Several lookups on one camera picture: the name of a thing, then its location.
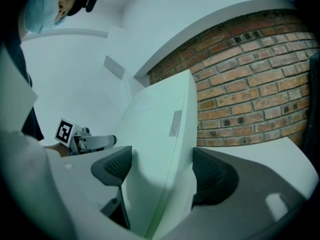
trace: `brick wall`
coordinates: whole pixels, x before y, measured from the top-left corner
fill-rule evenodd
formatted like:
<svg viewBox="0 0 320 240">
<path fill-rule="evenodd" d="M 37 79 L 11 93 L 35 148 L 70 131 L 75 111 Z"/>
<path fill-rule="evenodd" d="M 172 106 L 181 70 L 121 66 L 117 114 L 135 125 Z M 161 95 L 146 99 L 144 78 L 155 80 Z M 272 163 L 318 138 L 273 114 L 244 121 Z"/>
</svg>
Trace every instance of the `brick wall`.
<svg viewBox="0 0 320 240">
<path fill-rule="evenodd" d="M 198 146 L 288 136 L 301 145 L 315 36 L 292 10 L 242 16 L 199 34 L 150 72 L 154 84 L 189 69 L 196 82 Z"/>
</svg>

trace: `hand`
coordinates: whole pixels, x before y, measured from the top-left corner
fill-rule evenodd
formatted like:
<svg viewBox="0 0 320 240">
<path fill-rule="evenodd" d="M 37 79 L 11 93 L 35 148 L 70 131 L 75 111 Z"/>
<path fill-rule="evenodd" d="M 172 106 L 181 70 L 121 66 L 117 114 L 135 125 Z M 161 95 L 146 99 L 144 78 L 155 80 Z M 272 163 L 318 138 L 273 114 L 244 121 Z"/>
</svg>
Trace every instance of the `hand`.
<svg viewBox="0 0 320 240">
<path fill-rule="evenodd" d="M 51 146 L 45 146 L 44 148 L 58 151 L 62 158 L 70 156 L 68 148 L 65 145 L 62 145 L 61 143 L 57 143 Z"/>
</svg>

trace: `red brick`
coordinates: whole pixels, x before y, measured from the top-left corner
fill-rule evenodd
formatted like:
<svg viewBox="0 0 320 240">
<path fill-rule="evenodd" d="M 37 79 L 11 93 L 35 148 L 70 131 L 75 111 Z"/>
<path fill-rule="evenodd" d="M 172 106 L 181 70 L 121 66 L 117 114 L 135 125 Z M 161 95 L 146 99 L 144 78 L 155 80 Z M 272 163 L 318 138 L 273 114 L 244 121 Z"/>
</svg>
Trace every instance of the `red brick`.
<svg viewBox="0 0 320 240">
<path fill-rule="evenodd" d="M 239 35 L 239 34 L 242 34 L 242 33 L 244 33 L 244 32 L 247 32 L 247 31 L 248 31 L 248 29 L 247 29 L 246 26 L 236 26 L 236 27 L 234 27 L 234 28 L 232 28 L 232 29 L 230 30 L 231 35 L 233 35 L 233 36 L 237 36 L 237 35 Z"/>
<path fill-rule="evenodd" d="M 193 37 L 190 40 L 188 40 L 188 42 L 185 42 L 179 48 L 177 48 L 175 50 L 175 52 L 177 52 L 177 53 L 183 52 L 183 51 L 189 49 L 190 47 L 193 47 L 194 45 L 198 44 L 199 42 L 200 42 L 200 38 L 198 36 Z"/>
<path fill-rule="evenodd" d="M 250 24 L 249 29 L 250 30 L 255 30 L 255 29 L 262 29 L 266 27 L 271 27 L 275 25 L 275 21 L 273 19 L 265 19 L 261 21 L 256 21 Z"/>
<path fill-rule="evenodd" d="M 176 71 L 172 68 L 169 71 L 162 74 L 162 79 L 167 79 L 169 77 L 172 77 L 175 74 L 176 74 Z"/>
<path fill-rule="evenodd" d="M 297 51 L 295 54 L 300 62 L 306 61 L 308 59 L 306 53 L 303 50 Z"/>
<path fill-rule="evenodd" d="M 204 41 L 202 41 L 201 43 L 198 43 L 196 46 L 195 46 L 195 50 L 197 52 L 200 52 L 201 50 L 209 47 L 209 46 L 212 46 L 214 44 L 214 41 L 212 40 L 212 38 L 210 39 L 206 39 Z"/>
<path fill-rule="evenodd" d="M 210 83 L 213 86 L 218 86 L 223 83 L 250 75 L 252 75 L 250 68 L 248 66 L 243 66 L 211 77 Z"/>
<path fill-rule="evenodd" d="M 226 87 L 226 92 L 228 94 L 229 93 L 239 92 L 239 91 L 247 89 L 246 82 L 243 81 L 243 80 L 226 84 L 225 87 Z"/>
<path fill-rule="evenodd" d="M 289 100 L 294 101 L 301 98 L 301 93 L 299 89 L 288 91 Z"/>
<path fill-rule="evenodd" d="M 228 21 L 225 25 L 230 28 L 230 27 L 235 27 L 235 26 L 239 26 L 241 24 L 247 24 L 248 23 L 248 17 L 247 16 L 241 16 L 235 19 L 232 19 L 230 21 Z"/>
<path fill-rule="evenodd" d="M 305 41 L 306 46 L 310 49 L 310 48 L 318 48 L 319 47 L 319 43 L 316 40 L 308 40 Z"/>
<path fill-rule="evenodd" d="M 319 49 L 314 49 L 314 50 L 306 50 L 305 53 L 306 55 L 310 58 L 312 55 L 316 54 L 319 52 Z"/>
<path fill-rule="evenodd" d="M 231 128 L 228 129 L 213 129 L 213 130 L 198 130 L 198 138 L 221 138 L 231 137 L 234 135 L 234 131 Z"/>
<path fill-rule="evenodd" d="M 215 35 L 212 37 L 213 44 L 219 43 L 225 39 L 228 39 L 230 37 L 230 34 L 228 31 L 222 32 L 218 35 Z"/>
<path fill-rule="evenodd" d="M 273 53 L 270 49 L 259 50 L 252 54 L 255 60 L 262 60 L 270 58 L 273 56 Z"/>
<path fill-rule="evenodd" d="M 240 65 L 245 65 L 254 61 L 255 61 L 255 58 L 253 57 L 252 54 L 247 54 L 247 55 L 238 57 L 238 62 Z"/>
<path fill-rule="evenodd" d="M 306 83 L 306 76 L 305 75 L 299 75 L 296 77 L 287 78 L 283 81 L 280 81 L 277 83 L 279 92 L 282 92 L 284 90 L 292 89 L 298 86 L 302 86 Z"/>
<path fill-rule="evenodd" d="M 257 134 L 257 135 L 251 135 L 248 137 L 225 138 L 223 143 L 225 146 L 239 146 L 239 145 L 259 143 L 262 141 L 263 141 L 262 134 Z"/>
<path fill-rule="evenodd" d="M 150 70 L 150 72 L 148 74 L 150 77 L 155 77 L 161 73 L 162 73 L 162 68 L 159 66 L 159 64 L 157 64 Z"/>
<path fill-rule="evenodd" d="M 227 24 L 220 24 L 216 28 L 218 29 L 219 33 L 227 31 L 229 29 Z"/>
<path fill-rule="evenodd" d="M 238 125 L 250 125 L 264 120 L 262 111 L 241 116 L 234 116 L 221 120 L 222 127 L 232 127 Z"/>
<path fill-rule="evenodd" d="M 252 32 L 247 33 L 252 39 L 257 39 L 257 38 L 261 38 L 262 34 L 260 33 L 259 30 L 254 30 Z M 249 38 L 247 38 L 248 36 L 246 34 L 242 35 L 242 40 L 249 40 Z"/>
<path fill-rule="evenodd" d="M 203 110 L 212 110 L 214 109 L 215 102 L 213 100 L 207 100 L 204 102 L 198 102 L 198 111 L 203 111 Z"/>
<path fill-rule="evenodd" d="M 280 117 L 275 120 L 268 120 L 266 122 L 256 124 L 255 125 L 255 132 L 261 133 L 261 132 L 271 131 L 273 129 L 287 126 L 288 124 L 289 124 L 289 122 L 286 117 Z"/>
<path fill-rule="evenodd" d="M 210 84 L 209 84 L 208 80 L 204 80 L 202 82 L 196 83 L 196 91 L 197 92 L 208 89 L 208 88 L 210 88 Z"/>
<path fill-rule="evenodd" d="M 307 127 L 307 121 L 302 121 L 300 123 L 297 123 L 295 125 L 291 125 L 289 127 L 283 128 L 281 130 L 281 135 L 283 137 L 291 135 L 291 134 L 295 134 L 297 132 L 300 132 L 302 130 L 304 130 Z"/>
<path fill-rule="evenodd" d="M 309 108 L 304 109 L 304 110 L 302 111 L 302 118 L 303 118 L 303 119 L 309 118 L 309 114 L 310 114 Z"/>
<path fill-rule="evenodd" d="M 274 27 L 266 27 L 266 28 L 260 29 L 260 32 L 265 37 L 273 36 L 277 34 L 277 31 Z"/>
<path fill-rule="evenodd" d="M 250 124 L 254 124 L 254 123 L 258 123 L 258 122 L 262 122 L 264 120 L 264 115 L 263 112 L 255 112 L 252 114 L 246 114 L 244 116 L 239 116 L 237 121 L 240 124 L 241 122 L 241 118 L 243 118 L 244 120 L 244 125 L 250 125 Z"/>
<path fill-rule="evenodd" d="M 254 133 L 254 127 L 252 125 L 240 126 L 240 127 L 234 128 L 235 136 L 251 135 L 253 133 Z"/>
<path fill-rule="evenodd" d="M 233 47 L 233 46 L 238 45 L 238 44 L 236 43 L 236 41 L 235 41 L 234 38 L 230 38 L 230 39 L 226 40 L 225 43 L 226 43 L 226 45 L 227 45 L 228 47 L 230 47 L 230 48 Z"/>
<path fill-rule="evenodd" d="M 149 74 L 149 81 L 150 81 L 150 85 L 154 85 L 155 83 L 158 82 L 158 76 L 155 74 Z"/>
<path fill-rule="evenodd" d="M 193 66 L 189 67 L 189 70 L 191 72 L 191 74 L 197 73 L 200 70 L 203 70 L 204 65 L 202 64 L 202 62 L 199 62 L 197 64 L 194 64 Z"/>
<path fill-rule="evenodd" d="M 178 73 L 180 73 L 180 72 L 182 72 L 182 71 L 184 71 L 185 69 L 181 69 L 181 65 L 180 64 L 178 64 L 178 65 L 176 65 L 175 67 L 174 67 L 174 69 L 175 69 L 175 73 L 176 74 L 178 74 Z"/>
<path fill-rule="evenodd" d="M 203 60 L 203 65 L 205 67 L 208 67 L 213 64 L 225 61 L 225 60 L 232 58 L 234 56 L 237 56 L 241 53 L 242 53 L 242 51 L 241 51 L 240 47 L 234 47 L 234 48 L 228 49 L 226 51 L 220 52 L 216 55 L 213 55 L 209 58 L 206 58 L 205 60 Z"/>
<path fill-rule="evenodd" d="M 249 77 L 247 81 L 251 87 L 254 87 L 282 79 L 283 77 L 282 71 L 280 69 L 276 69 Z"/>
<path fill-rule="evenodd" d="M 270 58 L 273 56 L 273 53 L 270 49 L 259 50 L 257 52 L 239 56 L 238 61 L 240 65 L 244 65 L 253 61 L 258 61 L 266 58 Z"/>
<path fill-rule="evenodd" d="M 210 39 L 205 39 L 203 42 L 197 44 L 195 46 L 195 49 L 197 52 L 203 50 L 204 48 L 207 48 L 209 46 L 212 46 L 216 43 L 219 43 L 227 38 L 230 37 L 230 34 L 228 32 L 224 32 L 221 34 L 216 33 L 216 35 L 212 35 Z"/>
<path fill-rule="evenodd" d="M 221 62 L 217 65 L 219 72 L 222 73 L 224 71 L 228 71 L 231 69 L 234 69 L 238 66 L 238 62 L 235 58 L 226 60 L 224 62 Z"/>
<path fill-rule="evenodd" d="M 180 52 L 179 58 L 181 61 L 185 61 L 190 58 L 192 55 L 196 54 L 195 49 L 193 47 L 186 49 Z"/>
<path fill-rule="evenodd" d="M 285 77 L 291 77 L 298 74 L 295 65 L 284 66 L 282 70 Z"/>
<path fill-rule="evenodd" d="M 283 17 L 282 18 L 275 18 L 274 21 L 275 21 L 275 23 L 277 25 L 282 25 L 282 24 L 286 24 L 287 23 L 286 19 L 283 18 Z"/>
<path fill-rule="evenodd" d="M 227 48 L 228 48 L 228 46 L 227 46 L 226 42 L 221 42 L 221 43 L 218 43 L 216 45 L 209 47 L 208 50 L 210 51 L 211 54 L 216 54 L 216 53 L 223 51 Z"/>
<path fill-rule="evenodd" d="M 289 117 L 289 120 L 290 120 L 291 124 L 294 124 L 294 123 L 299 122 L 299 121 L 304 119 L 302 111 L 298 111 L 296 113 L 292 113 L 288 117 Z"/>
<path fill-rule="evenodd" d="M 252 42 L 241 44 L 241 48 L 246 53 L 246 52 L 251 52 L 251 51 L 260 49 L 260 45 L 258 44 L 257 41 L 252 41 Z"/>
<path fill-rule="evenodd" d="M 289 40 L 289 42 L 297 41 L 297 35 L 295 33 L 285 34 L 285 37 Z"/>
<path fill-rule="evenodd" d="M 170 58 L 172 58 L 172 59 L 179 59 L 180 53 L 183 52 L 183 51 L 186 50 L 186 49 L 180 50 L 180 48 L 177 48 L 177 49 L 175 49 L 173 52 L 171 52 L 170 55 L 167 56 L 167 58 L 170 57 Z"/>
<path fill-rule="evenodd" d="M 253 21 L 261 21 L 268 18 L 273 18 L 274 16 L 275 14 L 272 11 L 261 11 L 261 12 L 256 12 L 254 14 L 251 14 L 248 17 Z"/>
<path fill-rule="evenodd" d="M 265 119 L 278 118 L 281 116 L 281 108 L 275 107 L 264 111 Z"/>
<path fill-rule="evenodd" d="M 260 95 L 262 97 L 269 96 L 269 95 L 272 95 L 272 94 L 276 94 L 278 92 L 277 86 L 276 86 L 275 83 L 271 83 L 271 84 L 267 84 L 267 85 L 261 86 L 261 87 L 259 87 L 259 89 L 260 89 Z"/>
<path fill-rule="evenodd" d="M 200 35 L 201 40 L 207 40 L 219 34 L 217 27 L 213 27 Z"/>
<path fill-rule="evenodd" d="M 273 57 L 269 61 L 272 67 L 282 67 L 285 65 L 296 63 L 298 62 L 298 59 L 295 53 L 291 53 L 287 55 Z"/>
<path fill-rule="evenodd" d="M 196 146 L 197 146 L 197 147 L 201 147 L 201 146 L 203 146 L 203 145 L 204 145 L 204 144 L 203 144 L 203 140 L 198 138 L 198 139 L 196 140 Z"/>
<path fill-rule="evenodd" d="M 174 66 L 178 65 L 180 63 L 178 57 L 171 57 L 167 56 L 162 61 L 159 62 L 158 67 L 161 69 L 161 71 L 167 71 L 169 69 L 172 69 Z"/>
<path fill-rule="evenodd" d="M 310 87 L 309 87 L 309 85 L 306 84 L 306 85 L 302 86 L 302 87 L 300 88 L 300 93 L 301 93 L 301 96 L 302 96 L 302 97 L 309 95 L 309 94 L 310 94 Z"/>
<path fill-rule="evenodd" d="M 238 125 L 237 117 L 225 118 L 221 120 L 221 127 L 232 127 Z"/>
<path fill-rule="evenodd" d="M 254 73 L 259 73 L 259 72 L 271 69 L 271 66 L 268 60 L 262 60 L 256 63 L 252 63 L 251 67 Z"/>
<path fill-rule="evenodd" d="M 289 42 L 286 44 L 289 52 L 307 49 L 306 43 L 303 41 Z"/>
<path fill-rule="evenodd" d="M 205 139 L 204 145 L 207 147 L 220 147 L 223 145 L 221 139 Z"/>
<path fill-rule="evenodd" d="M 287 48 L 286 48 L 286 46 L 284 44 L 283 45 L 274 46 L 274 47 L 272 47 L 272 50 L 273 50 L 274 55 L 281 55 L 281 54 L 287 54 L 288 53 Z"/>
<path fill-rule="evenodd" d="M 309 32 L 311 39 L 317 40 L 317 37 L 314 33 Z"/>
<path fill-rule="evenodd" d="M 305 32 L 308 31 L 308 27 L 304 24 L 292 24 L 296 32 Z"/>
<path fill-rule="evenodd" d="M 185 61 L 180 63 L 181 69 L 184 70 L 191 65 L 202 61 L 203 59 L 208 57 L 208 51 L 207 50 L 202 50 L 195 55 L 191 56 L 190 58 L 186 59 Z"/>
<path fill-rule="evenodd" d="M 282 106 L 282 113 L 285 115 L 285 114 L 292 113 L 294 111 L 302 110 L 304 108 L 307 108 L 309 104 L 310 104 L 310 101 L 309 101 L 309 97 L 307 96 L 305 98 L 297 100 L 296 102 Z"/>
<path fill-rule="evenodd" d="M 203 128 L 203 129 L 216 129 L 216 128 L 220 128 L 220 120 L 202 121 L 202 128 Z"/>
<path fill-rule="evenodd" d="M 294 143 L 296 143 L 298 141 L 302 141 L 303 137 L 304 137 L 303 131 L 300 131 L 300 132 L 297 132 L 297 133 L 294 133 L 294 134 L 288 136 L 288 138 Z"/>
<path fill-rule="evenodd" d="M 295 34 L 299 40 L 313 39 L 313 37 L 308 32 L 297 32 Z"/>
<path fill-rule="evenodd" d="M 223 86 L 219 86 L 219 87 L 197 92 L 196 95 L 197 95 L 197 100 L 199 102 L 209 98 L 220 96 L 221 94 L 225 94 L 225 93 L 226 93 L 225 88 Z"/>
<path fill-rule="evenodd" d="M 295 25 L 281 25 L 274 28 L 279 34 L 294 32 L 298 29 L 298 27 L 296 27 Z"/>
<path fill-rule="evenodd" d="M 217 119 L 217 118 L 225 118 L 230 116 L 229 109 L 214 109 L 211 111 L 199 112 L 198 119 L 199 120 L 209 120 L 209 119 Z"/>
<path fill-rule="evenodd" d="M 273 46 L 273 45 L 281 44 L 285 42 L 287 42 L 287 39 L 283 34 L 265 37 L 259 40 L 261 47 Z"/>
<path fill-rule="evenodd" d="M 272 141 L 275 139 L 279 139 L 280 137 L 281 137 L 281 131 L 280 130 L 273 130 L 273 131 L 266 132 L 264 134 L 264 141 L 265 142 Z"/>
<path fill-rule="evenodd" d="M 255 100 L 253 102 L 254 110 L 261 110 L 270 107 L 274 107 L 277 105 L 281 105 L 287 103 L 289 101 L 286 93 L 281 93 L 275 96 L 261 98 L 259 100 Z"/>
<path fill-rule="evenodd" d="M 252 107 L 250 102 L 231 107 L 232 115 L 240 115 L 240 114 L 245 114 L 249 112 L 252 112 Z"/>
<path fill-rule="evenodd" d="M 299 18 L 297 18 L 296 16 L 293 16 L 293 15 L 285 17 L 285 20 L 288 23 L 301 23 L 302 22 Z"/>
<path fill-rule="evenodd" d="M 240 102 L 250 101 L 257 97 L 259 97 L 258 89 L 251 89 L 251 90 L 242 91 L 233 95 L 217 98 L 216 102 L 218 107 L 223 107 L 223 106 L 237 104 Z"/>
<path fill-rule="evenodd" d="M 199 73 L 196 73 L 193 75 L 194 81 L 199 82 L 200 80 L 206 79 L 208 77 L 214 76 L 218 74 L 218 70 L 216 66 L 212 66 L 210 68 L 207 68 L 205 70 L 200 71 Z"/>
</svg>

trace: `headset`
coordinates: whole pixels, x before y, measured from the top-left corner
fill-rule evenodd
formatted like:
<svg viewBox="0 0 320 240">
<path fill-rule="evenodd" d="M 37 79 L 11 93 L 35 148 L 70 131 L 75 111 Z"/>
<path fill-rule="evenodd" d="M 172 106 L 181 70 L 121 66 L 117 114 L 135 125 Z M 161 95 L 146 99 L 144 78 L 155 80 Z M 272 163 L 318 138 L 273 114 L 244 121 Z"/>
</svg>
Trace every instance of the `headset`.
<svg viewBox="0 0 320 240">
<path fill-rule="evenodd" d="M 92 12 L 95 7 L 97 0 L 83 0 L 82 8 L 85 8 L 87 13 Z"/>
</svg>

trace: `surgical mask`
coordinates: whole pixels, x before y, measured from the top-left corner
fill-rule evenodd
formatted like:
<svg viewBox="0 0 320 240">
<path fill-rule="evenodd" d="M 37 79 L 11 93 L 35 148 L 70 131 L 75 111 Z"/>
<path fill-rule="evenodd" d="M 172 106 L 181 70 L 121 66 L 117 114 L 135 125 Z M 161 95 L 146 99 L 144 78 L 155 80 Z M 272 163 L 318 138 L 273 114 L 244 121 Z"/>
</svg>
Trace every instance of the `surgical mask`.
<svg viewBox="0 0 320 240">
<path fill-rule="evenodd" d="M 66 21 L 66 19 L 67 19 L 67 16 L 68 16 L 68 15 L 63 16 L 63 17 L 62 17 L 61 19 L 59 19 L 59 21 L 56 22 L 54 25 L 58 26 L 58 25 L 60 25 L 61 23 L 64 23 L 64 22 Z"/>
<path fill-rule="evenodd" d="M 29 0 L 24 12 L 24 28 L 38 34 L 53 29 L 65 20 L 55 23 L 58 13 L 59 0 Z"/>
</svg>

